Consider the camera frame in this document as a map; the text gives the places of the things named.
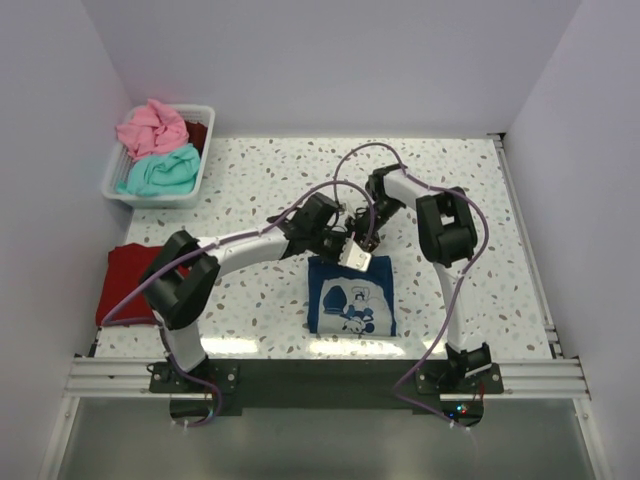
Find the dark blue t shirt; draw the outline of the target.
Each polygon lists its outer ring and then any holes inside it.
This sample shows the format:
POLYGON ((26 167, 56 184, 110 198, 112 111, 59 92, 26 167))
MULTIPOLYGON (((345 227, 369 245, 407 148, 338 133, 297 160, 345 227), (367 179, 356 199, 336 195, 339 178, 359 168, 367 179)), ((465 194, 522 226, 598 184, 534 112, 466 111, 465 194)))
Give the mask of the dark blue t shirt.
POLYGON ((308 259, 308 329, 313 334, 394 337, 392 262, 375 256, 365 272, 308 259))

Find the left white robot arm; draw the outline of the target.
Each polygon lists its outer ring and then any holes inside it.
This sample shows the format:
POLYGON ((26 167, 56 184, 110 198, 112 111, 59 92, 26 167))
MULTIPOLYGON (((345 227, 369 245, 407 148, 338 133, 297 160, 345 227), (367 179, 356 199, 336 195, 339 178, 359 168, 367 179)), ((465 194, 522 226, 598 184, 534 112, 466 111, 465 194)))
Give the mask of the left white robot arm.
POLYGON ((213 383, 198 320, 216 281, 243 268, 314 253, 337 263, 352 236, 330 225, 339 206, 321 193, 273 216, 255 230, 241 231, 203 246, 186 231, 174 233, 140 279, 142 294, 160 325, 173 382, 185 392, 213 383))

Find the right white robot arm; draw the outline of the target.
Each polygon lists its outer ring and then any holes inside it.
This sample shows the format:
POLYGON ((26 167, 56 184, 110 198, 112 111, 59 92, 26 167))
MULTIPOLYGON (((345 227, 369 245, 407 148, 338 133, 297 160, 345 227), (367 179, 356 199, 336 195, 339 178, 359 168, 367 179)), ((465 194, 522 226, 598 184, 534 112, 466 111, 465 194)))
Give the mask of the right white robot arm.
POLYGON ((350 215, 347 231, 362 250, 371 252, 379 245, 378 231, 393 215, 402 208, 415 212, 419 247, 436 271, 446 311, 447 367, 438 383, 469 392, 492 365, 474 291, 465 285, 488 246, 486 218, 463 189, 429 186, 402 167, 375 170, 366 191, 373 211, 361 208, 350 215))

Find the teal t shirt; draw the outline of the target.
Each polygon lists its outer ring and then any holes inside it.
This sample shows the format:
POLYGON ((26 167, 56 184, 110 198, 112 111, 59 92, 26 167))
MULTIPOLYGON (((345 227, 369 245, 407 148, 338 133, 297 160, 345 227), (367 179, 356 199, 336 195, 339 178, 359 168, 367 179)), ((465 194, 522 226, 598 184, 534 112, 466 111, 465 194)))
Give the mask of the teal t shirt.
POLYGON ((139 197, 187 195, 194 189, 200 165, 197 149, 188 143, 166 155, 149 155, 136 161, 115 190, 139 197))

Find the dark red t shirt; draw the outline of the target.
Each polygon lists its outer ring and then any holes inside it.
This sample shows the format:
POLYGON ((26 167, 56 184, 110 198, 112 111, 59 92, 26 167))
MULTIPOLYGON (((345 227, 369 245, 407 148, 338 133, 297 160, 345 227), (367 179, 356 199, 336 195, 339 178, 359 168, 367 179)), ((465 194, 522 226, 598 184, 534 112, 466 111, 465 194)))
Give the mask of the dark red t shirt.
POLYGON ((208 138, 208 128, 201 123, 185 122, 188 142, 194 146, 199 155, 203 154, 204 145, 208 138))

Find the white plastic laundry basket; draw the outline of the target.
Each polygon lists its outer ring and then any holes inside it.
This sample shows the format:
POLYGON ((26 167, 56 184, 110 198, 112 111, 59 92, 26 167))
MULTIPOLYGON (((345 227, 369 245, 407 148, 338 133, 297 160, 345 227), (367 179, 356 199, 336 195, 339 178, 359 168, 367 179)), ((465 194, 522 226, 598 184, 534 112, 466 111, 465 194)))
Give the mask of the white plastic laundry basket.
MULTIPOLYGON (((205 105, 197 104, 165 104, 174 108, 184 119, 184 121, 201 123, 208 128, 208 138, 204 145, 203 154, 200 155, 201 165, 196 179, 194 189, 191 193, 183 196, 167 195, 155 197, 139 197, 134 195, 119 194, 115 187, 118 182, 125 181, 131 167, 136 162, 127 153, 126 148, 118 140, 114 147, 111 158, 108 162, 107 170, 101 185, 102 194, 105 198, 114 201, 120 201, 132 208, 136 209, 155 209, 155 208, 192 208, 197 203, 198 192, 204 177, 204 170, 207 163, 209 147, 211 144, 211 136, 215 122, 214 110, 205 105)), ((136 108, 133 108, 125 117, 123 123, 128 121, 136 108)))

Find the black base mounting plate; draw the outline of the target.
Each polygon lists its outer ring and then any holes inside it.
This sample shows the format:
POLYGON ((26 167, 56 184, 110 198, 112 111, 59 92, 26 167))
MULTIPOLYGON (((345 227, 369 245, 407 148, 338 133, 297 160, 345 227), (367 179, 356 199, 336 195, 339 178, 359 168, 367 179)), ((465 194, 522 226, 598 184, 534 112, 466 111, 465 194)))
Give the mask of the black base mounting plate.
POLYGON ((406 410, 477 423, 484 400, 505 391, 498 364, 468 378, 429 360, 213 359, 183 375, 169 361, 147 365, 148 390, 169 397, 173 419, 239 416, 250 409, 406 410))

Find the folded red t shirt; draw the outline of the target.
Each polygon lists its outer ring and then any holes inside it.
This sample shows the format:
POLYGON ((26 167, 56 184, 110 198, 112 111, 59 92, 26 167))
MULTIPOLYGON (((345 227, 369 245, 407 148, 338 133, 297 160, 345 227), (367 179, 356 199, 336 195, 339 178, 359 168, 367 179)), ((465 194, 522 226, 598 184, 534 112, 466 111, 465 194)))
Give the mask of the folded red t shirt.
MULTIPOLYGON (((162 247, 144 246, 131 243, 116 247, 109 252, 107 271, 103 288, 95 314, 96 326, 101 326, 104 317, 130 294, 137 286, 140 278, 157 257, 162 247)), ((149 324, 152 310, 142 295, 136 296, 114 320, 146 319, 149 324)))

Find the pink t shirt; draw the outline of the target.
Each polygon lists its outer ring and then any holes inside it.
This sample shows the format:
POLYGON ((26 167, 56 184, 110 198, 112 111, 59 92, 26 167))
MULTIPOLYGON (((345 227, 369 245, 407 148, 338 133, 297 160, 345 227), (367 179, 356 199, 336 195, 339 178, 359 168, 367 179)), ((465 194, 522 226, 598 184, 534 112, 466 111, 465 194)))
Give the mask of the pink t shirt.
POLYGON ((133 116, 115 127, 118 140, 134 161, 151 155, 166 155, 184 147, 189 134, 182 116, 155 99, 135 109, 133 116))

